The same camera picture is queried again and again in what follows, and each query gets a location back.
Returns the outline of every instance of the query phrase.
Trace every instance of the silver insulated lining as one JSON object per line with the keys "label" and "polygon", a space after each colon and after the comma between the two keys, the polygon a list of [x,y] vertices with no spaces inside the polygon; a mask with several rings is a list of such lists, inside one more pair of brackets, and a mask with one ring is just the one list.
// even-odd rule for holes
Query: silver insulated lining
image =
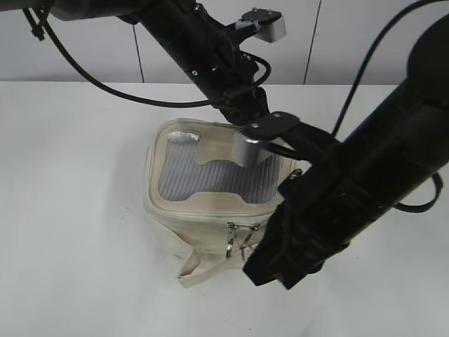
{"label": "silver insulated lining", "polygon": [[255,168],[232,161],[195,162],[200,136],[184,131],[168,134],[166,160],[159,179],[159,194],[168,201],[187,200],[196,192],[230,192],[247,204],[265,204],[275,194],[281,172],[279,156],[270,156]]}

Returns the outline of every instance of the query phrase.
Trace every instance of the white wall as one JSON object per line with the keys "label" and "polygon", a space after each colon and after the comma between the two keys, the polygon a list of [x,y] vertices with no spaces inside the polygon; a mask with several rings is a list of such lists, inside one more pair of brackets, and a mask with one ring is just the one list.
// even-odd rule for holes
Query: white wall
{"label": "white wall", "polygon": [[[288,36],[276,44],[250,39],[246,49],[274,68],[272,84],[302,84],[320,0],[203,0],[209,13],[231,23],[253,6],[283,12]],[[412,0],[323,0],[308,84],[350,84],[375,35]],[[430,5],[395,27],[375,54],[367,84],[397,84],[418,36],[449,12],[449,3]],[[130,25],[116,18],[51,23],[67,49],[102,81],[139,82],[140,68]],[[49,40],[39,43],[20,11],[0,13],[0,81],[81,81]],[[137,26],[147,82],[187,83],[186,76],[153,38]]]}
{"label": "white wall", "polygon": [[[323,0],[308,84],[350,84],[373,39],[414,0]],[[428,5],[393,28],[366,72],[365,84],[398,84],[408,54],[432,23],[449,13],[449,2]]]}

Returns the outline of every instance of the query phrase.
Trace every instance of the screw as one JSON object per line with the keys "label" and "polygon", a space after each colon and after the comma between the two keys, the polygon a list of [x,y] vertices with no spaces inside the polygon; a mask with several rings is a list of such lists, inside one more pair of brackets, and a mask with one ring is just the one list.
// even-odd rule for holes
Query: screw
{"label": "screw", "polygon": [[290,174],[288,179],[296,179],[297,177],[300,177],[301,175],[302,175],[302,169],[297,168]]}

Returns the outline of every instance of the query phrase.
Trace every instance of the black cable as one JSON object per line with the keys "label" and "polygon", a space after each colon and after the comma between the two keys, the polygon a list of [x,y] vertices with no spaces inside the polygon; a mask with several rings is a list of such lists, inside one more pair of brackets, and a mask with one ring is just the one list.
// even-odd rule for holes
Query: black cable
{"label": "black cable", "polygon": [[356,93],[356,90],[358,88],[358,85],[360,84],[363,74],[366,70],[366,67],[368,66],[368,63],[370,62],[375,50],[377,49],[377,47],[379,46],[380,42],[385,38],[385,36],[387,35],[387,33],[390,31],[391,28],[393,28],[393,26],[398,23],[403,17],[405,17],[407,14],[409,14],[410,12],[413,12],[415,9],[419,9],[423,6],[435,3],[435,2],[442,2],[442,1],[447,1],[447,0],[420,0],[420,1],[416,1],[415,3],[405,7],[402,11],[400,11],[398,14],[396,14],[396,16],[394,18],[392,18],[390,20],[390,22],[387,23],[387,25],[384,27],[384,29],[379,33],[379,35],[377,35],[376,40],[374,40],[373,44],[371,45],[371,47],[369,48],[365,59],[363,60],[361,66],[360,66],[360,70],[357,73],[356,79],[354,80],[354,83],[352,84],[352,88],[351,91],[349,92],[349,95],[346,99],[346,101],[344,102],[342,111],[340,112],[340,115],[337,119],[337,122],[335,123],[334,129],[332,131],[332,136],[335,137],[338,133],[338,131],[340,130],[340,127],[342,125],[342,122],[346,116],[348,107],[351,105],[351,101],[354,98],[354,94]]}
{"label": "black cable", "polygon": [[[35,11],[35,13],[38,16],[38,18],[41,19],[41,15],[42,15],[41,12]],[[262,58],[259,58],[258,56],[247,53],[256,62],[259,62],[266,68],[266,72],[260,77],[260,79],[255,81],[250,86],[241,88],[237,91],[230,91],[230,92],[226,93],[226,95],[224,97],[217,98],[214,100],[202,100],[202,101],[198,101],[198,102],[188,102],[188,103],[173,103],[173,102],[163,102],[163,101],[159,101],[159,100],[150,100],[148,98],[142,98],[142,97],[138,97],[138,96],[134,96],[134,95],[129,95],[127,93],[123,93],[121,91],[111,88],[110,86],[103,84],[102,82],[98,81],[96,78],[92,77],[89,73],[87,73],[86,70],[83,69],[83,67],[81,67],[75,61],[75,59],[73,59],[73,57],[70,55],[70,53],[67,51],[67,49],[62,45],[61,41],[56,36],[55,32],[53,31],[53,29],[51,28],[50,24],[47,21],[44,22],[43,28],[47,32],[51,41],[55,44],[55,47],[59,50],[59,52],[62,54],[62,56],[66,59],[66,61],[82,77],[84,77],[87,81],[91,82],[94,86],[96,86],[112,95],[115,95],[117,97],[120,97],[120,98],[123,98],[126,100],[131,100],[131,101],[137,102],[137,103],[153,105],[156,107],[168,107],[168,108],[181,108],[182,109],[182,108],[191,108],[191,107],[205,107],[208,105],[226,104],[230,99],[235,98],[236,96],[241,95],[242,93],[247,93],[249,91],[252,91],[252,90],[256,89],[258,86],[260,86],[261,84],[263,84],[268,79],[269,75],[271,74],[271,70],[272,70],[270,64],[266,60],[263,60]]]}
{"label": "black cable", "polygon": [[395,209],[397,209],[398,211],[402,211],[402,212],[407,212],[407,213],[424,213],[427,212],[429,209],[431,209],[434,204],[437,202],[438,198],[440,197],[441,191],[443,190],[443,179],[442,177],[439,175],[439,173],[435,173],[432,176],[432,180],[434,182],[435,185],[435,197],[432,199],[432,201],[428,202],[427,204],[424,205],[405,205],[405,204],[397,204],[395,205]]}
{"label": "black cable", "polygon": [[134,34],[135,50],[137,51],[138,54],[140,76],[142,77],[142,83],[145,83],[145,76],[143,76],[142,59],[140,58],[138,35],[135,32],[135,25],[133,25],[133,34]]}
{"label": "black cable", "polygon": [[314,51],[316,30],[318,29],[318,20],[319,20],[319,17],[320,17],[322,3],[323,3],[323,0],[320,0],[320,2],[318,3],[318,9],[316,11],[315,26],[314,26],[314,31],[313,31],[312,36],[311,36],[309,55],[307,56],[306,70],[304,72],[304,80],[302,81],[302,85],[306,84],[306,82],[307,82],[307,75],[309,74],[309,66],[310,66],[310,61],[311,61],[311,54]]}

